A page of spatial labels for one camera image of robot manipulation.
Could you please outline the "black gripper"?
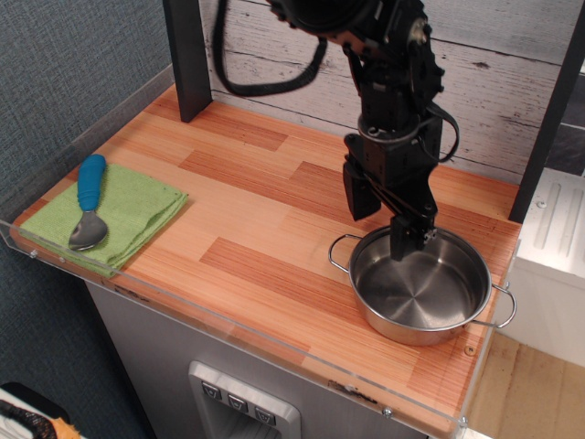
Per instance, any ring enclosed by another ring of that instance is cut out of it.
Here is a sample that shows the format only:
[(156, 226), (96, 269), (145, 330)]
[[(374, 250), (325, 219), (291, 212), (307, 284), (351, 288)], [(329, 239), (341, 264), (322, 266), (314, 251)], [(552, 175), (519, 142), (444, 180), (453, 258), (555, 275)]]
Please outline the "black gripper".
[(436, 233), (438, 208), (429, 178), (439, 163), (442, 120), (431, 116), (405, 133), (386, 132), (358, 122), (359, 132), (344, 138), (347, 148), (343, 181), (355, 221), (382, 206), (390, 221), (390, 257), (402, 261), (422, 251)]

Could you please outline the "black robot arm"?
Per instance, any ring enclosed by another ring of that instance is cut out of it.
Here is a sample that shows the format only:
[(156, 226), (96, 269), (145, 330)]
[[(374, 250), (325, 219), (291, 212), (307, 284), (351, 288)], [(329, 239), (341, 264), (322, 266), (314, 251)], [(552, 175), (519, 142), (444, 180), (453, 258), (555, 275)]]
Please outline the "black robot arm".
[(273, 1), (291, 27), (338, 44), (361, 100), (345, 137), (344, 185), (355, 220), (387, 206), (390, 256), (421, 251), (436, 235), (429, 177), (440, 161), (444, 74), (420, 1)]

